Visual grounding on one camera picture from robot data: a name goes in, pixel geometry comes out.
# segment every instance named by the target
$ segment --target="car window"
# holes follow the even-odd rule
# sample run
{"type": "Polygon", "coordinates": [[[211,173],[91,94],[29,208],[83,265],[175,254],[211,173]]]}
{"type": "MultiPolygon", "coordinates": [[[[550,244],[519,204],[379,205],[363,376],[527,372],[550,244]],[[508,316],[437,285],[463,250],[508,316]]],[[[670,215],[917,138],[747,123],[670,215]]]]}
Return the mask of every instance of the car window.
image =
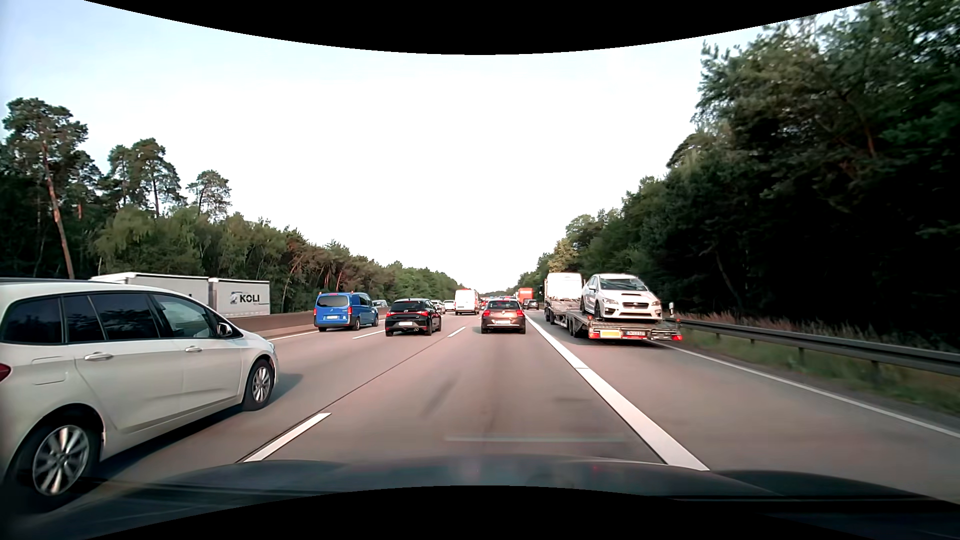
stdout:
{"type": "Polygon", "coordinates": [[[318,296],[317,307],[347,307],[349,298],[346,294],[331,294],[329,296],[318,296]]]}
{"type": "Polygon", "coordinates": [[[173,337],[213,337],[204,308],[176,296],[153,296],[160,307],[160,316],[170,325],[173,337]]]}
{"type": "Polygon", "coordinates": [[[107,339],[157,339],[154,314],[144,293],[92,294],[90,300],[100,315],[107,339]]]}
{"type": "Polygon", "coordinates": [[[424,309],[425,306],[423,302],[418,301],[394,302],[394,304],[390,306],[390,311],[423,311],[424,309]]]}
{"type": "Polygon", "coordinates": [[[62,343],[60,299],[43,298],[14,306],[7,313],[3,340],[46,345],[62,343]]]}
{"type": "Polygon", "coordinates": [[[487,309],[520,309],[520,304],[513,300],[493,300],[487,304],[487,309]]]}
{"type": "Polygon", "coordinates": [[[83,296],[64,296],[63,313],[66,315],[66,340],[68,343],[89,343],[106,341],[104,329],[100,327],[97,312],[90,298],[83,296]]]}

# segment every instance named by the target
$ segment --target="grass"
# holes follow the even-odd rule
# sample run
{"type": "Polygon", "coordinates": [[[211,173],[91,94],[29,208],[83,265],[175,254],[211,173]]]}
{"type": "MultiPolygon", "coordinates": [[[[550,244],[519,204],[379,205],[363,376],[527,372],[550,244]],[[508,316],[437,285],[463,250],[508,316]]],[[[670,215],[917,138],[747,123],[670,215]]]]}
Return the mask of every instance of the grass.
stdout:
{"type": "MultiPolygon", "coordinates": [[[[700,317],[700,320],[731,322],[703,317],[700,317]]],[[[806,331],[806,329],[796,330],[796,327],[763,328],[819,333],[806,331]]],[[[684,342],[699,349],[714,351],[756,364],[832,380],[851,390],[870,392],[960,416],[960,377],[882,363],[878,363],[875,367],[870,360],[819,351],[804,350],[801,355],[800,350],[794,347],[756,340],[751,343],[750,339],[729,335],[720,335],[718,338],[715,333],[708,331],[684,328],[683,335],[684,342]]],[[[834,333],[821,333],[821,335],[852,337],[849,334],[837,335],[834,333]]]]}

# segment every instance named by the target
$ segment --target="car wheel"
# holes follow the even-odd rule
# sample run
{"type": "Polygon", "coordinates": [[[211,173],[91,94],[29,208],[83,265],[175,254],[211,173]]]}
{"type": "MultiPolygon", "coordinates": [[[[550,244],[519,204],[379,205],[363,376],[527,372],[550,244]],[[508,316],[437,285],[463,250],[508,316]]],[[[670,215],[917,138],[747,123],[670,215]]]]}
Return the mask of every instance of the car wheel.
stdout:
{"type": "Polygon", "coordinates": [[[267,405],[274,394],[274,370],[270,362],[260,358],[253,363],[247,377],[247,389],[243,396],[244,410],[259,410],[267,405]]]}
{"type": "Polygon", "coordinates": [[[5,487],[10,502],[27,512],[47,512],[87,488],[100,456],[100,434],[79,419],[55,418],[37,426],[13,457],[5,487]]]}

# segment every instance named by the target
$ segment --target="door handle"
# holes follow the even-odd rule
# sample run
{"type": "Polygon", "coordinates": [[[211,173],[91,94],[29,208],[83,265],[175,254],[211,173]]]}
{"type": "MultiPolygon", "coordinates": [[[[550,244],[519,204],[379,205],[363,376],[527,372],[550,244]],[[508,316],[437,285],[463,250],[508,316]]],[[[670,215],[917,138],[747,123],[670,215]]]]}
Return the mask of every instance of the door handle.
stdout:
{"type": "Polygon", "coordinates": [[[91,362],[100,362],[103,360],[109,360],[111,358],[113,358],[113,355],[111,355],[110,353],[100,353],[100,352],[84,356],[84,360],[89,360],[91,362]]]}

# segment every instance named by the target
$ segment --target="guardrail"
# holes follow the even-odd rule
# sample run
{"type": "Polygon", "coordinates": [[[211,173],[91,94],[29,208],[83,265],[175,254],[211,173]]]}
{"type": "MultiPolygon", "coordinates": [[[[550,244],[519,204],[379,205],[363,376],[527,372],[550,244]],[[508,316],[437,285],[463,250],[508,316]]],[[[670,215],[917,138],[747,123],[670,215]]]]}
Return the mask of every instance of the guardrail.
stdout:
{"type": "Polygon", "coordinates": [[[819,351],[833,355],[849,356],[870,360],[875,371],[878,364],[893,364],[912,369],[920,369],[933,373],[960,377],[960,354],[903,347],[901,345],[887,345],[844,337],[830,337],[796,331],[770,330],[757,327],[744,327],[726,323],[711,323],[690,319],[675,319],[681,327],[696,331],[706,331],[732,337],[742,337],[753,341],[776,343],[788,347],[796,347],[803,358],[804,350],[819,351]]]}

